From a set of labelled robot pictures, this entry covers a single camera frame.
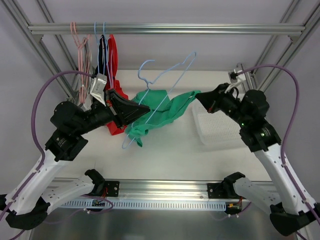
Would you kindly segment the blue wire hanger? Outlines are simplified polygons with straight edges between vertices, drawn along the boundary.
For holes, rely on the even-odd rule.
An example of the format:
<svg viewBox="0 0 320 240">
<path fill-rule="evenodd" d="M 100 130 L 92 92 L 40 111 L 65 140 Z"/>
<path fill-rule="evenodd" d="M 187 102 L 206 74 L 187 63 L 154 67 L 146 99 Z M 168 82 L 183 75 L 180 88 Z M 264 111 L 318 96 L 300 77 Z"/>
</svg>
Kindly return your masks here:
<svg viewBox="0 0 320 240">
<path fill-rule="evenodd" d="M 173 94 L 175 93 L 175 90 L 177 89 L 177 87 L 179 86 L 179 84 L 180 84 L 180 82 L 182 81 L 182 79 L 183 79 L 183 77 L 185 76 L 185 74 L 187 73 L 187 71 L 189 70 L 189 68 L 191 67 L 191 65 L 194 63 L 194 61 L 196 60 L 196 57 L 197 57 L 197 53 L 194 51 L 194 52 L 191 52 L 189 55 L 187 55 L 186 57 L 185 57 L 185 59 L 183 60 L 183 61 L 181 61 L 181 62 L 178 62 L 178 63 L 176 63 L 175 65 L 173 65 L 173 66 L 171 66 L 171 67 L 169 67 L 168 69 L 166 69 L 166 70 L 164 70 L 164 71 L 162 71 L 161 73 L 159 73 L 158 74 L 158 76 L 156 76 L 154 79 L 148 79 L 148 78 L 146 78 L 146 77 L 144 77 L 144 76 L 142 76 L 142 70 L 143 70 L 143 67 L 146 65 L 146 64 L 148 64 L 148 63 L 151 63 L 151 62 L 153 62 L 154 60 L 153 59 L 148 59 L 148 60 L 146 60 L 144 63 L 142 63 L 142 65 L 140 66 L 140 68 L 139 68 L 139 70 L 138 70 L 138 72 L 137 72 L 137 77 L 139 78 L 139 80 L 141 80 L 141 81 L 143 81 L 144 83 L 145 83 L 145 85 L 146 85 L 146 87 L 145 87 L 145 90 L 143 90 L 143 91 L 146 91 L 146 90 L 166 90 L 167 91 L 167 93 L 168 93 L 168 96 L 169 96 L 169 98 L 170 99 L 172 99 L 172 98 L 174 98 L 174 97 L 176 97 L 176 96 L 178 96 L 178 95 L 180 95 L 180 94 L 183 94 L 183 93 L 186 93 L 186 92 L 190 92 L 190 91 L 195 91 L 195 90 L 198 90 L 198 89 L 191 89 L 191 90 L 185 90 L 185 91 L 183 91 L 182 93 L 179 93 L 179 94 L 177 94 L 176 96 L 173 96 Z M 174 81 L 172 81 L 169 85 L 167 85 L 167 86 L 160 86 L 160 83 L 164 80 L 164 78 L 169 74 L 169 73 L 171 73 L 171 72 L 173 72 L 174 70 L 176 70 L 176 69 L 178 69 L 178 68 L 182 68 L 182 70 L 181 70 L 181 73 L 178 75 L 178 77 L 176 78 L 176 80 L 174 80 Z M 159 132 L 160 130 L 162 130 L 163 128 L 165 128 L 165 127 L 167 127 L 167 126 L 169 126 L 169 125 L 171 125 L 171 124 L 167 124 L 167 125 L 165 125 L 165 126 L 163 126 L 163 127 L 161 127 L 161 128 L 156 128 L 156 129 L 153 129 L 153 130 L 151 130 L 151 131 L 149 131 L 149 133 L 146 135 L 146 136 L 148 136 L 148 135 L 150 135 L 150 133 L 152 133 L 152 132 L 154 132 L 154 131 L 156 131 L 156 132 Z M 126 149 L 128 149 L 131 145 L 133 145 L 133 144 L 136 144 L 137 145 L 137 143 L 134 141 L 134 140 L 131 140 L 128 136 L 127 136 L 127 134 L 125 133 L 125 138 L 124 138 L 124 140 L 123 140 L 123 142 L 122 142 L 122 145 L 121 145 L 121 148 L 123 149 L 123 150 L 126 150 Z"/>
</svg>

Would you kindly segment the green tank top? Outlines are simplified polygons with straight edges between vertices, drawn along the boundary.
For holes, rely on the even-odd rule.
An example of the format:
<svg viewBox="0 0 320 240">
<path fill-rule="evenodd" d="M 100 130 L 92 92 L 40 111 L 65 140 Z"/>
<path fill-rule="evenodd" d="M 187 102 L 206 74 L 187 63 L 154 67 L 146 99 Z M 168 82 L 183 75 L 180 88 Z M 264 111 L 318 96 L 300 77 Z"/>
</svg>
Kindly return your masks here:
<svg viewBox="0 0 320 240">
<path fill-rule="evenodd" d="M 125 129 L 125 133 L 139 147 L 142 147 L 142 137 L 146 136 L 149 131 L 172 124 L 176 119 L 180 118 L 199 93 L 199 90 L 192 90 L 169 98 L 166 90 L 138 92 L 132 101 L 149 107 L 150 112 L 129 124 Z"/>
</svg>

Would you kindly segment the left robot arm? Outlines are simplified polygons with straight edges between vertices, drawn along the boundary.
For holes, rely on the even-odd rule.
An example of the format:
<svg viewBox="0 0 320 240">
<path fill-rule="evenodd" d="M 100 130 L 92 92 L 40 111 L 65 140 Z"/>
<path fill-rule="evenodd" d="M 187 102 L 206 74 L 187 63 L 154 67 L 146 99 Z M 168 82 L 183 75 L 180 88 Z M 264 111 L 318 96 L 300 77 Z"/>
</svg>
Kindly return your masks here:
<svg viewBox="0 0 320 240">
<path fill-rule="evenodd" d="M 107 90 L 102 96 L 102 100 L 94 100 L 89 110 L 82 110 L 69 101 L 56 106 L 50 119 L 56 130 L 40 150 L 41 157 L 18 187 L 0 196 L 0 216 L 5 217 L 11 228 L 31 230 L 72 199 L 103 194 L 105 179 L 95 169 L 87 170 L 64 187 L 47 189 L 86 146 L 88 140 L 83 138 L 84 134 L 110 122 L 123 128 L 150 112 L 148 106 L 125 99 L 115 90 Z"/>
</svg>

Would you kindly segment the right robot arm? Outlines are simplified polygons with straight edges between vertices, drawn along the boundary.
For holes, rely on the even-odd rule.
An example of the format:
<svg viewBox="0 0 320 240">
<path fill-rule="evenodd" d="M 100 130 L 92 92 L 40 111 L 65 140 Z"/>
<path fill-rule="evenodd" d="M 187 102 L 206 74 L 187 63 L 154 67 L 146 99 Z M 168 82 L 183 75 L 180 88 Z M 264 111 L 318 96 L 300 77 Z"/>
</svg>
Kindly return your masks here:
<svg viewBox="0 0 320 240">
<path fill-rule="evenodd" d="M 223 112 L 240 127 L 244 144 L 261 162 L 275 186 L 274 195 L 235 172 L 223 179 L 217 190 L 228 198 L 245 198 L 264 211 L 273 227 L 289 236 L 320 219 L 320 205 L 303 187 L 284 152 L 284 141 L 266 120 L 270 105 L 260 90 L 248 90 L 243 98 L 233 95 L 228 83 L 213 91 L 197 93 L 208 113 Z"/>
</svg>

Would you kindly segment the black tank top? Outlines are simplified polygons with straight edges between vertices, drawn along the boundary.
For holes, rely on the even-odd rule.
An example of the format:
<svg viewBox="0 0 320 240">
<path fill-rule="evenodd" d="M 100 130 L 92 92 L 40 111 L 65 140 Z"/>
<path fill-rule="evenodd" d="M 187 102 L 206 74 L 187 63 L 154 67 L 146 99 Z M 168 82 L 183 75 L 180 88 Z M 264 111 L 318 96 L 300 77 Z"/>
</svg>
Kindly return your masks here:
<svg viewBox="0 0 320 240">
<path fill-rule="evenodd" d="M 104 35 L 100 36 L 100 74 L 103 74 L 105 76 L 108 75 L 107 73 L 107 51 L 108 51 L 108 47 L 107 47 L 107 41 Z"/>
</svg>

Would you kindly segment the blue hanger with black top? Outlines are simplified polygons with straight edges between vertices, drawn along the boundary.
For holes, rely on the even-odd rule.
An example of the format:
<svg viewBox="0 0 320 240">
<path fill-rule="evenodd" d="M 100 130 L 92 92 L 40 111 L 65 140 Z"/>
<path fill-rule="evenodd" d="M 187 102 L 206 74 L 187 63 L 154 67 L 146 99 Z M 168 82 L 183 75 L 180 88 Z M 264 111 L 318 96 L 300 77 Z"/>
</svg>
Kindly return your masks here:
<svg viewBox="0 0 320 240">
<path fill-rule="evenodd" d="M 93 25 L 94 37 L 97 45 L 97 74 L 100 73 L 100 65 L 101 65 L 101 57 L 100 57 L 100 37 L 97 34 L 97 23 L 95 22 Z"/>
</svg>

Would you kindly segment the blue hanger with red top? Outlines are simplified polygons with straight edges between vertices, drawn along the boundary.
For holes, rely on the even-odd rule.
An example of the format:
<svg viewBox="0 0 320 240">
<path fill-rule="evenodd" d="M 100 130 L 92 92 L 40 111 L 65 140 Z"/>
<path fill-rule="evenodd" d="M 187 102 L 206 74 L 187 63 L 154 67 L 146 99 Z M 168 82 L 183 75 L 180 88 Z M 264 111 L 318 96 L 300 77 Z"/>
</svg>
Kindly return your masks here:
<svg viewBox="0 0 320 240">
<path fill-rule="evenodd" d="M 116 39 L 113 34 L 110 34 L 107 43 L 107 77 L 108 82 L 106 85 L 107 89 L 113 89 L 116 86 L 116 74 L 118 70 L 118 49 Z"/>
</svg>

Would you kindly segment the white plastic basket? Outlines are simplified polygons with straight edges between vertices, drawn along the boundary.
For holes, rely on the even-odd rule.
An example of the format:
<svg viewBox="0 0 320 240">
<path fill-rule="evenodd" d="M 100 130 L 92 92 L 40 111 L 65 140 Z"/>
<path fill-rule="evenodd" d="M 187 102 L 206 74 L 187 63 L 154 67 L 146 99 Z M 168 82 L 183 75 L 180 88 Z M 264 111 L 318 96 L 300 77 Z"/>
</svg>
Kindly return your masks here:
<svg viewBox="0 0 320 240">
<path fill-rule="evenodd" d="M 191 106 L 200 141 L 213 150 L 244 148 L 240 127 L 222 111 L 208 113 L 198 100 Z"/>
</svg>

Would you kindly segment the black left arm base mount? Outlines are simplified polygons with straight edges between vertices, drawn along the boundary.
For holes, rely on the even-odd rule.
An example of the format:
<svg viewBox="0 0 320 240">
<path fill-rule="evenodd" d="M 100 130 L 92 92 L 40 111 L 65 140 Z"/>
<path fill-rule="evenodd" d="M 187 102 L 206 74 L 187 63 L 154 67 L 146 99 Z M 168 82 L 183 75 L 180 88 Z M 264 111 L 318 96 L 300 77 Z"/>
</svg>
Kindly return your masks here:
<svg viewBox="0 0 320 240">
<path fill-rule="evenodd" d="M 119 196 L 119 190 L 120 190 L 119 181 L 107 180 L 103 185 L 101 196 L 104 198 L 108 198 L 108 197 L 116 198 Z"/>
</svg>

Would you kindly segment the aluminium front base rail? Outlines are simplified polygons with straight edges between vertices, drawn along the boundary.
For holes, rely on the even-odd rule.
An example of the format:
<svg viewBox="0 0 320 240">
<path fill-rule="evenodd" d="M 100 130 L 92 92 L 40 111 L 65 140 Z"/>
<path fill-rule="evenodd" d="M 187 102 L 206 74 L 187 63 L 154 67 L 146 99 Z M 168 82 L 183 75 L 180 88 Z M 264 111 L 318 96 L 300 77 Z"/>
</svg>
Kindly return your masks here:
<svg viewBox="0 0 320 240">
<path fill-rule="evenodd" d="M 194 201 L 207 200 L 207 184 L 220 183 L 208 180 L 141 180 L 107 179 L 119 181 L 120 200 Z"/>
</svg>

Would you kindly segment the aluminium frame top rail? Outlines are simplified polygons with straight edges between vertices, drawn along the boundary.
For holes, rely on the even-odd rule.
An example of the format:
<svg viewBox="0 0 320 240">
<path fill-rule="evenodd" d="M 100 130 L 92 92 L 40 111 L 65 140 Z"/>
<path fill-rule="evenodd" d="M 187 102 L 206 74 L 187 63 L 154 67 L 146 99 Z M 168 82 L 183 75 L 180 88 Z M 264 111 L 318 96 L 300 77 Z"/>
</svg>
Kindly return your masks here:
<svg viewBox="0 0 320 240">
<path fill-rule="evenodd" d="M 213 24 L 213 23 L 76 23 L 78 34 L 119 35 L 285 35 L 300 36 L 302 24 Z"/>
</svg>

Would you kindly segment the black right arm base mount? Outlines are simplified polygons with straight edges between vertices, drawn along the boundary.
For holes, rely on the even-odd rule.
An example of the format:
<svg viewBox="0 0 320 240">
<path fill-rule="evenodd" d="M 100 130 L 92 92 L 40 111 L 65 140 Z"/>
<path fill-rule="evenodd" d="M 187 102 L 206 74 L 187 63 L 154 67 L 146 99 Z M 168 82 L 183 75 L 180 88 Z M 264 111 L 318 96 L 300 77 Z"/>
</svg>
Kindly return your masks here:
<svg viewBox="0 0 320 240">
<path fill-rule="evenodd" d="M 223 184 L 219 183 L 208 183 L 207 185 L 207 195 L 209 199 L 226 199 L 227 193 L 223 188 Z"/>
</svg>

